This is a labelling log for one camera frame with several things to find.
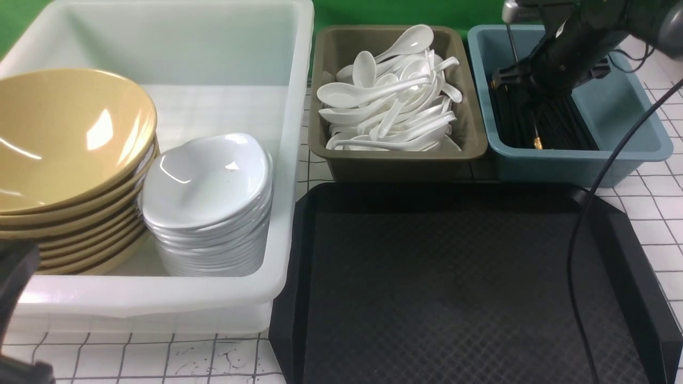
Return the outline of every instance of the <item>blue plastic bin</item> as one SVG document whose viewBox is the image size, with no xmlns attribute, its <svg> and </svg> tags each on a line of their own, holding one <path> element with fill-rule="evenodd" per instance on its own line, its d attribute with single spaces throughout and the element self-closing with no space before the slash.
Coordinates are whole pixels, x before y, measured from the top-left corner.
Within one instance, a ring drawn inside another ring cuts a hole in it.
<svg viewBox="0 0 683 384">
<path fill-rule="evenodd" d="M 530 54 L 544 35 L 543 26 L 512 27 L 518 54 Z M 498 136 L 488 94 L 491 74 L 512 65 L 514 57 L 504 25 L 480 25 L 467 35 L 471 66 L 482 107 L 490 147 L 496 152 L 498 177 L 504 181 L 569 182 L 590 186 L 600 168 L 629 128 L 652 105 L 635 74 L 617 69 L 601 80 L 590 81 L 574 90 L 572 97 L 593 134 L 599 151 L 535 150 L 512 148 Z M 629 68 L 621 55 L 613 55 L 617 65 Z M 621 182 L 646 161 L 663 161 L 671 156 L 673 144 L 662 122 L 653 115 L 638 130 L 606 175 L 602 186 Z"/>
</svg>

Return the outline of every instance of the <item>countertop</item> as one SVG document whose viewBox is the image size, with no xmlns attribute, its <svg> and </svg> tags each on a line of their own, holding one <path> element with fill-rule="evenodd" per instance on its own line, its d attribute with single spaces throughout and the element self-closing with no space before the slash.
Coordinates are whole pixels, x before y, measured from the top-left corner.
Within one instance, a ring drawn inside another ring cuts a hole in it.
<svg viewBox="0 0 683 384">
<path fill-rule="evenodd" d="M 635 57 L 642 43 L 622 44 Z M 656 53 L 638 71 L 650 100 L 661 97 L 683 76 L 683 66 Z M 658 114 L 674 144 L 674 155 L 646 163 L 602 199 L 628 214 L 660 286 L 679 322 L 683 322 L 683 94 Z M 297 169 L 298 197 L 332 181 L 322 159 L 308 151 L 308 113 L 302 121 Z M 496 182 L 491 159 L 472 162 L 462 182 Z M 57 382 L 76 384 L 284 384 L 268 341 L 258 335 L 182 335 L 129 333 L 10 333 L 3 354 L 53 365 Z M 683 362 L 676 383 L 683 384 Z"/>
</svg>

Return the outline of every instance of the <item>brown tray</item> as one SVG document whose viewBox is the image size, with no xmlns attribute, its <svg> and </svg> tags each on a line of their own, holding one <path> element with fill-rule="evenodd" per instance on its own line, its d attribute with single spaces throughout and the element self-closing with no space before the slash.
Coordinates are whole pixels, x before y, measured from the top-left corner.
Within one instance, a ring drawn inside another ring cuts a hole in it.
<svg viewBox="0 0 683 384">
<path fill-rule="evenodd" d="M 409 26 L 342 25 L 327 27 L 316 39 L 311 84 L 308 145 L 311 152 L 325 159 L 335 181 L 449 181 L 467 161 L 484 155 L 488 142 L 477 91 L 470 71 L 467 53 L 458 32 L 446 27 L 432 27 L 432 49 L 443 58 L 455 56 L 460 65 L 446 70 L 446 82 L 455 85 L 463 95 L 454 104 L 457 120 L 452 123 L 451 138 L 461 152 L 377 152 L 328 150 L 329 123 L 318 115 L 323 108 L 316 95 L 318 88 L 335 81 L 335 74 L 352 64 L 361 51 L 373 55 L 389 48 Z"/>
</svg>

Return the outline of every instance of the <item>wire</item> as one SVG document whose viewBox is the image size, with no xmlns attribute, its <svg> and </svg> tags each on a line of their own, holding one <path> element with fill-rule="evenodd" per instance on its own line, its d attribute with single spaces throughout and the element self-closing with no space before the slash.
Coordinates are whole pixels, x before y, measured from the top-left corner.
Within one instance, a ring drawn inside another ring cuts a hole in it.
<svg viewBox="0 0 683 384">
<path fill-rule="evenodd" d="M 581 207 L 581 211 L 579 212 L 579 216 L 576 219 L 576 223 L 574 224 L 574 229 L 572 230 L 572 236 L 569 240 L 569 251 L 567 254 L 567 284 L 569 286 L 569 298 L 572 302 L 572 310 L 574 311 L 574 318 L 576 320 L 576 325 L 579 328 L 579 333 L 581 335 L 581 341 L 583 342 L 583 348 L 585 349 L 586 352 L 586 357 L 588 358 L 588 365 L 591 370 L 591 376 L 593 377 L 593 383 L 594 384 L 599 384 L 600 383 L 600 378 L 598 377 L 598 370 L 596 369 L 596 364 L 595 361 L 593 360 L 593 353 L 591 352 L 590 345 L 588 343 L 588 337 L 586 336 L 586 330 L 583 326 L 583 322 L 581 321 L 581 314 L 579 313 L 579 307 L 576 304 L 576 293 L 574 292 L 574 278 L 572 276 L 572 259 L 574 256 L 574 248 L 576 246 L 576 238 L 579 235 L 579 229 L 581 227 L 581 223 L 583 222 L 584 217 L 586 216 L 586 213 L 588 212 L 588 207 L 590 206 L 591 202 L 595 198 L 596 191 L 598 190 L 598 187 L 600 186 L 600 183 L 602 182 L 602 179 L 604 179 L 604 176 L 607 174 L 607 171 L 609 170 L 610 166 L 612 166 L 612 163 L 614 163 L 614 160 L 617 158 L 619 153 L 624 149 L 626 144 L 628 143 L 628 140 L 630 140 L 631 137 L 636 133 L 638 128 L 640 128 L 643 123 L 652 116 L 652 114 L 659 108 L 661 107 L 662 104 L 664 104 L 674 93 L 676 93 L 681 87 L 683 87 L 683 79 L 678 81 L 667 93 L 664 94 L 659 100 L 657 100 L 642 116 L 638 121 L 636 121 L 636 124 L 626 133 L 626 136 L 617 144 L 617 147 L 612 151 L 612 154 L 610 157 L 607 159 L 605 164 L 602 166 L 602 169 L 600 170 L 600 173 L 598 174 L 598 177 L 596 180 L 593 182 L 593 185 L 591 186 L 590 191 L 588 192 L 588 197 L 586 199 L 586 202 L 584 205 Z"/>
<path fill-rule="evenodd" d="M 650 56 L 652 56 L 654 54 L 654 47 L 651 48 L 649 44 L 646 44 L 645 45 L 645 55 L 640 59 L 634 59 L 633 56 L 629 55 L 626 51 L 623 51 L 621 49 L 614 49 L 614 50 L 612 50 L 612 52 L 613 53 L 621 53 L 622 55 L 628 57 L 629 59 L 631 59 L 633 61 L 639 61 L 640 63 L 638 64 L 638 66 L 636 68 L 633 68 L 632 70 L 625 70 L 622 67 L 618 66 L 614 62 L 614 60 L 612 59 L 612 54 L 607 55 L 607 58 L 609 59 L 610 64 L 612 64 L 612 67 L 617 68 L 618 70 L 620 70 L 624 73 L 634 73 L 637 70 L 639 70 L 640 68 L 642 68 L 643 65 L 645 65 L 645 60 L 647 60 Z"/>
</svg>

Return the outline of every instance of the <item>stack of white bowls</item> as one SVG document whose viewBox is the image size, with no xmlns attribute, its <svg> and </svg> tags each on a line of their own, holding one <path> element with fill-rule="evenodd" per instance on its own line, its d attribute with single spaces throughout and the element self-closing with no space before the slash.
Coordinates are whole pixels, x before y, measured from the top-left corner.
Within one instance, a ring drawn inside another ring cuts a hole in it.
<svg viewBox="0 0 683 384">
<path fill-rule="evenodd" d="M 273 165 L 253 137 L 204 137 L 163 153 L 140 205 L 175 276 L 246 276 L 263 263 Z"/>
</svg>

